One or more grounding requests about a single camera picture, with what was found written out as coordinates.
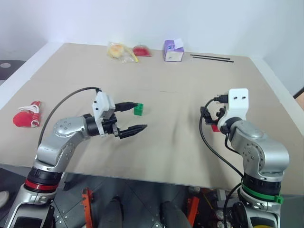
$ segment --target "cardboard surface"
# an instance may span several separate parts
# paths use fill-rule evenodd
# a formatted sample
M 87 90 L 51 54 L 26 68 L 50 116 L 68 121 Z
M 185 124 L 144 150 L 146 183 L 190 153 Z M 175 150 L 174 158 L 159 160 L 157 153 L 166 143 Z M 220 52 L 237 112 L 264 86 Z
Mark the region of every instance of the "cardboard surface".
M 106 47 L 63 45 L 0 110 L 3 132 L 0 162 L 32 166 L 41 127 L 17 128 L 17 108 L 42 102 L 42 124 L 51 109 L 76 89 L 97 86 L 114 102 L 144 104 L 143 116 L 118 112 L 118 126 L 148 124 L 136 136 L 118 139 L 95 136 L 81 143 L 67 171 L 201 187 L 232 188 L 240 177 L 203 144 L 199 134 L 200 107 L 230 88 L 249 89 L 247 120 L 288 149 L 290 165 L 282 192 L 303 194 L 304 139 L 252 61 L 231 56 L 234 63 L 193 59 L 164 62 L 161 51 L 122 64 L 106 55 Z M 92 113 L 95 93 L 85 91 L 68 99 L 51 118 L 45 136 L 61 118 Z M 215 113 L 219 104 L 210 106 Z M 204 127 L 211 145 L 238 169 L 242 158 L 224 146 L 224 135 Z

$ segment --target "red object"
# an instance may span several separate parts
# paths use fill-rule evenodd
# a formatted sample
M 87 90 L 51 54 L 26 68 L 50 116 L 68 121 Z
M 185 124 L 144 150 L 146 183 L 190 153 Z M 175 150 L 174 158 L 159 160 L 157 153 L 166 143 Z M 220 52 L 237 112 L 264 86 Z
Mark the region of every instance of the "red object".
M 218 129 L 218 127 L 216 125 L 211 125 L 212 131 L 213 132 L 220 132 L 220 130 Z
M 190 223 L 190 225 L 193 227 L 194 225 L 194 220 L 195 217 L 198 213 L 198 206 L 199 206 L 199 201 L 200 199 L 197 198 L 196 196 L 193 196 L 191 199 L 188 199 L 188 216 L 187 219 Z
M 34 101 L 30 105 L 40 106 L 40 101 Z M 40 113 L 34 113 L 31 110 L 23 110 L 13 117 L 13 123 L 17 127 L 38 127 L 40 121 Z
M 133 47 L 133 52 L 136 56 L 151 56 L 150 50 L 145 45 L 137 45 Z
M 81 204 L 84 206 L 85 210 L 85 225 L 86 228 L 93 228 L 93 220 L 92 220 L 92 207 L 91 201 L 93 199 L 93 191 L 89 188 L 85 188 L 82 190 L 82 202 Z
M 53 185 L 53 186 L 34 184 L 34 183 L 30 182 L 28 179 L 25 180 L 24 184 L 32 189 L 47 190 L 47 191 L 51 191 L 51 190 L 55 191 L 56 188 L 58 187 L 58 184 Z

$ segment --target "chopsticks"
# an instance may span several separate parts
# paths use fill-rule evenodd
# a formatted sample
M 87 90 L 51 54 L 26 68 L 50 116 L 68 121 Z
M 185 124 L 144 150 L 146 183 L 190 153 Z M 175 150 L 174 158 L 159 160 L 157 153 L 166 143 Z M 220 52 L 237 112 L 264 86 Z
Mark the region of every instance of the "chopsticks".
M 230 58 L 223 58 L 223 57 L 216 57 L 216 56 L 203 56 L 203 55 L 194 55 L 194 54 L 190 54 L 190 55 L 193 58 L 202 58 L 202 59 L 208 59 L 208 60 L 216 60 L 216 61 L 234 63 L 234 61 L 231 61 Z

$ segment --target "red ring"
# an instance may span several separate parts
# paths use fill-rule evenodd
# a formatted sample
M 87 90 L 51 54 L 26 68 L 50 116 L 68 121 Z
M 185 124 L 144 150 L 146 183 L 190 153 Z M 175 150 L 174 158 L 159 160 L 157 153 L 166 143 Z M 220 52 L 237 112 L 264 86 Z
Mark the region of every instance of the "red ring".
M 42 191 L 56 190 L 56 188 L 58 187 L 58 184 L 52 185 L 52 186 L 34 184 L 34 183 L 30 182 L 28 179 L 25 180 L 24 184 L 32 189 L 37 189 L 37 190 L 42 190 Z

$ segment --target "green block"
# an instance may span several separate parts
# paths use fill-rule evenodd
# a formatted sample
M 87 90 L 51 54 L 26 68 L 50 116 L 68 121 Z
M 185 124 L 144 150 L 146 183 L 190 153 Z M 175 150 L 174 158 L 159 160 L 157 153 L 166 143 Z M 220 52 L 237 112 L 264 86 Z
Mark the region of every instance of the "green block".
M 134 115 L 143 115 L 143 104 L 137 103 L 137 106 L 134 108 Z

